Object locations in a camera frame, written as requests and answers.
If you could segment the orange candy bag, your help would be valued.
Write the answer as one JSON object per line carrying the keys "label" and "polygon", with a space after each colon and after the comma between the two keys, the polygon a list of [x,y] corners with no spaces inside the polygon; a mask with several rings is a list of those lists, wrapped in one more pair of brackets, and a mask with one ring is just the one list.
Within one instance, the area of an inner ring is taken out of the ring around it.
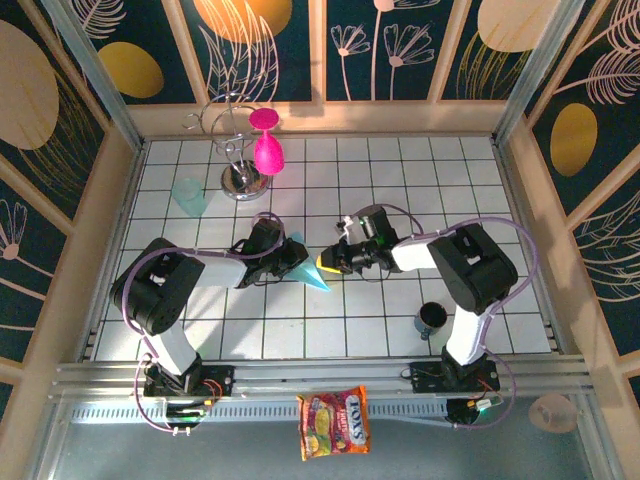
{"label": "orange candy bag", "polygon": [[371,433],[364,385],[297,396],[301,459],[368,454]]}

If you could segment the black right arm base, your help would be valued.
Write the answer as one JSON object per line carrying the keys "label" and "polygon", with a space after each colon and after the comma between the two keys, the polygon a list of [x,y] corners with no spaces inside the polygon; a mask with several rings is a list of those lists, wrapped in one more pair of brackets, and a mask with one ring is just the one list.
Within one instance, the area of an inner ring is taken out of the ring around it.
{"label": "black right arm base", "polygon": [[475,394],[481,393],[486,386],[489,390],[501,389],[496,364],[493,361],[486,361],[462,380],[447,377],[442,366],[441,361],[410,363],[409,380],[413,392],[416,394]]}

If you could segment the aluminium mounting rail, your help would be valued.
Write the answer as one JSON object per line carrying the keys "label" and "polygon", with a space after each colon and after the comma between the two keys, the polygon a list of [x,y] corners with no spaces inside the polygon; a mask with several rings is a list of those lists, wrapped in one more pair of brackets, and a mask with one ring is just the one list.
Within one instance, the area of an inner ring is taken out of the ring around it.
{"label": "aluminium mounting rail", "polygon": [[[418,357],[346,358],[320,360],[233,360],[233,399],[284,399],[311,391],[344,390],[364,385],[372,398],[408,397],[411,383],[403,377]],[[127,398],[132,394],[136,362],[68,363],[56,367],[49,397]],[[497,374],[503,394],[524,396],[549,392],[586,393],[594,390],[580,355],[501,355]]]}

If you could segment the dark metal mug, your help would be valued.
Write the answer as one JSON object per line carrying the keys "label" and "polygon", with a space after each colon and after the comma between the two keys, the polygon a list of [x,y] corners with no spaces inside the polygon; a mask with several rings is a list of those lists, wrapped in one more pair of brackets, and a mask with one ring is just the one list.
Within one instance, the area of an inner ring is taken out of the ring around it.
{"label": "dark metal mug", "polygon": [[422,341],[437,333],[447,321],[445,308],[437,302],[423,304],[414,316],[414,327]]}

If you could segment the pink wine glass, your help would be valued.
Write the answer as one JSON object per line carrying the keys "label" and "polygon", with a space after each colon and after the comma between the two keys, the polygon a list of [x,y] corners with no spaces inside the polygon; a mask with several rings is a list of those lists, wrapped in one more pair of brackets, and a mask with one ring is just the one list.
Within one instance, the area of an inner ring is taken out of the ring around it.
{"label": "pink wine glass", "polygon": [[254,148],[256,169],[264,175],[275,176],[284,168],[284,150],[271,131],[279,124],[278,113],[271,108],[259,108],[249,116],[250,125],[261,132]]}

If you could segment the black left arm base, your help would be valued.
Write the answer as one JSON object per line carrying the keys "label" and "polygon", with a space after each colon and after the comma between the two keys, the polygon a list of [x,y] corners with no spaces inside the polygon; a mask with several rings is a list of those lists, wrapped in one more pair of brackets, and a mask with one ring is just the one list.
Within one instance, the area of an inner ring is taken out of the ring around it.
{"label": "black left arm base", "polygon": [[231,365],[196,365],[184,374],[175,375],[152,365],[144,370],[145,397],[230,396],[235,368]]}

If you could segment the translucent teal plastic cup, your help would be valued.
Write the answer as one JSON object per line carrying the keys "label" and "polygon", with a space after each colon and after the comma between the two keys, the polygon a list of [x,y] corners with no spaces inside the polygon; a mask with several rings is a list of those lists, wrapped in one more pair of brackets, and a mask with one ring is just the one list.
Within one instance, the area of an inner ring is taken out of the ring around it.
{"label": "translucent teal plastic cup", "polygon": [[194,178],[175,181],[171,196],[178,206],[190,217],[201,217],[207,208],[202,183]]}

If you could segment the small black electronics module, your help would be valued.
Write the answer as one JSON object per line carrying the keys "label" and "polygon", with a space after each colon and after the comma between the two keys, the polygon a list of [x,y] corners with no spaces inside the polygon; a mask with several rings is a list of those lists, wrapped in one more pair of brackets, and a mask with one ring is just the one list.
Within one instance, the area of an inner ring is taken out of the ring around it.
{"label": "small black electronics module", "polygon": [[503,399],[497,395],[482,398],[453,398],[446,401],[445,420],[456,428],[469,427],[490,408],[500,406]]}
{"label": "small black electronics module", "polygon": [[173,400],[166,404],[164,418],[168,425],[199,424],[212,412],[216,401],[208,398],[196,401]]}

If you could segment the aluminium frame post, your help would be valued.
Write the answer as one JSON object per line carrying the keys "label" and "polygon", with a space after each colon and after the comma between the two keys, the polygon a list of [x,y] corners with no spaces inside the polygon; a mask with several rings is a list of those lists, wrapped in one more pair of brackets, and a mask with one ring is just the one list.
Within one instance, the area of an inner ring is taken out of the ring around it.
{"label": "aluminium frame post", "polygon": [[567,35],[579,18],[585,0],[560,0],[547,22],[542,36],[527,59],[507,100],[506,110],[492,133],[492,145],[503,149],[526,106],[548,73]]}
{"label": "aluminium frame post", "polygon": [[83,68],[114,124],[132,150],[139,153],[142,149],[142,137],[71,5],[66,0],[41,0],[41,3],[58,27],[74,58]]}

